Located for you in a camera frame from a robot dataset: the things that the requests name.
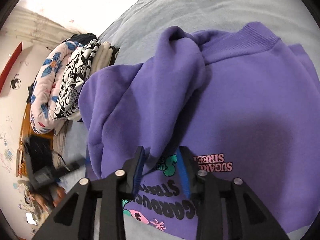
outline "mattress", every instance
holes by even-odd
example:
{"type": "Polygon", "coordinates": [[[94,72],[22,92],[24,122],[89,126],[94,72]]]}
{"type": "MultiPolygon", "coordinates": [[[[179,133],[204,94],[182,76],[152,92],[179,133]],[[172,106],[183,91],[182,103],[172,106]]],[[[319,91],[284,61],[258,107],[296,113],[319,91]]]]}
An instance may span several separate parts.
{"type": "MultiPolygon", "coordinates": [[[[115,62],[136,64],[154,55],[160,33],[177,25],[192,33],[204,29],[237,31],[246,23],[260,21],[286,44],[300,43],[320,75],[320,30],[301,0],[139,0],[100,36],[120,47],[115,62]]],[[[97,218],[100,213],[97,206],[97,218]]],[[[127,239],[178,239],[124,216],[127,239]]],[[[308,227],[288,234],[298,240],[308,227]]],[[[99,219],[95,222],[95,239],[99,219]]]]}

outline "orange wooden cabinet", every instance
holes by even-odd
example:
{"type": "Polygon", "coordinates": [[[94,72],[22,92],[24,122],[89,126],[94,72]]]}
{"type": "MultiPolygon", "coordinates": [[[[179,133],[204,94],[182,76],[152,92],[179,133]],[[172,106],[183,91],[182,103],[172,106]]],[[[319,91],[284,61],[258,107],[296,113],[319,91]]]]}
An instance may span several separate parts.
{"type": "Polygon", "coordinates": [[[23,119],[22,119],[22,125],[21,125],[21,131],[20,131],[20,138],[19,138],[19,146],[17,150],[17,167],[16,167],[16,176],[17,177],[22,177],[23,176],[28,176],[27,171],[26,171],[26,166],[24,162],[24,141],[27,137],[30,135],[36,135],[40,136],[46,139],[50,140],[50,147],[52,148],[53,146],[53,131],[47,133],[47,134],[37,134],[33,131],[31,128],[31,123],[30,123],[30,108],[31,105],[27,104],[23,119]]]}

